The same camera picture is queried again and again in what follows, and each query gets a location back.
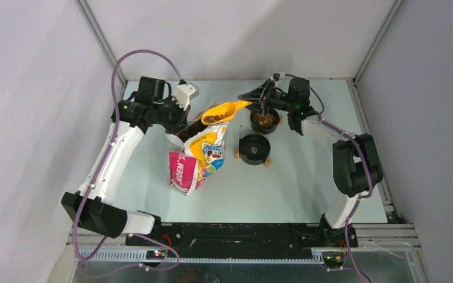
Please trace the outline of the yellow plastic food scoop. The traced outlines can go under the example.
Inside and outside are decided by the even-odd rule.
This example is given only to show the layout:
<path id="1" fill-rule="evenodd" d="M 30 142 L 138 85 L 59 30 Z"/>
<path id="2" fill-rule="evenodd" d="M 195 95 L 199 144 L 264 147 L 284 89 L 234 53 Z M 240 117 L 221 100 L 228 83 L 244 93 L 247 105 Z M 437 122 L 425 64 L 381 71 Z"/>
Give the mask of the yellow plastic food scoop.
<path id="1" fill-rule="evenodd" d="M 245 108 L 246 106 L 249 106 L 251 104 L 252 102 L 245 100 L 222 103 L 204 112 L 201 117 L 201 122 L 204 125 L 228 122 L 235 117 L 238 110 Z"/>

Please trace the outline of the cat food bag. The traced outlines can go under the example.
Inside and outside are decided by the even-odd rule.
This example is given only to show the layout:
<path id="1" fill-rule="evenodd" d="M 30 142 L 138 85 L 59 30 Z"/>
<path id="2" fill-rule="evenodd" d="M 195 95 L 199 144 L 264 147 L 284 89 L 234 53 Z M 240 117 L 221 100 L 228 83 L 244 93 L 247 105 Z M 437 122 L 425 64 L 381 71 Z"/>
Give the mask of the cat food bag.
<path id="1" fill-rule="evenodd" d="M 196 121 L 201 122 L 204 112 L 206 110 L 189 120 L 188 127 Z M 188 195 L 222 167 L 227 128 L 227 122 L 206 125 L 205 130 L 187 141 L 181 141 L 177 133 L 166 135 L 169 140 L 169 179 L 172 188 Z"/>

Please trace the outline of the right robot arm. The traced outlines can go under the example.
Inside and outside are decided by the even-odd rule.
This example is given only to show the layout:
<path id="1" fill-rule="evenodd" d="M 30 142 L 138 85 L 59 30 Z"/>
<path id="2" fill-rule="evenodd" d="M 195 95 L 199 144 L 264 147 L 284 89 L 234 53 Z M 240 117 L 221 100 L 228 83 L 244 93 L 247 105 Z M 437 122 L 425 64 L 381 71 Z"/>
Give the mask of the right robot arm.
<path id="1" fill-rule="evenodd" d="M 353 134 L 326 120 L 325 109 L 316 110 L 310 102 L 315 95 L 323 100 L 309 80 L 291 75 L 287 90 L 279 88 L 277 74 L 259 87 L 238 96 L 249 102 L 248 109 L 265 114 L 271 108 L 285 111 L 290 129 L 329 145 L 332 152 L 333 180 L 338 193 L 324 213 L 319 237 L 326 246 L 335 246 L 343 239 L 361 201 L 371 198 L 374 187 L 383 180 L 383 169 L 373 137 Z"/>

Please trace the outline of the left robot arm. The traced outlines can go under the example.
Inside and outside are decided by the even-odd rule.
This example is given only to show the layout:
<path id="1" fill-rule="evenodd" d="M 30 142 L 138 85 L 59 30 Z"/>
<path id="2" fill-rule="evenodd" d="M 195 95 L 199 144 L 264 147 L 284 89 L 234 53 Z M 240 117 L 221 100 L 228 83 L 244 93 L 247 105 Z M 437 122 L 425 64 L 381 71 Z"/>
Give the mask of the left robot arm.
<path id="1" fill-rule="evenodd" d="M 139 233 L 148 245 L 157 245 L 163 230 L 155 216 L 114 206 L 122 173 L 147 130 L 161 125 L 167 134 L 187 126 L 191 100 L 199 88 L 180 80 L 171 88 L 165 80 L 141 77 L 138 89 L 118 102 L 111 117 L 109 135 L 95 165 L 75 193 L 65 193 L 61 204 L 74 226 L 108 238 Z"/>

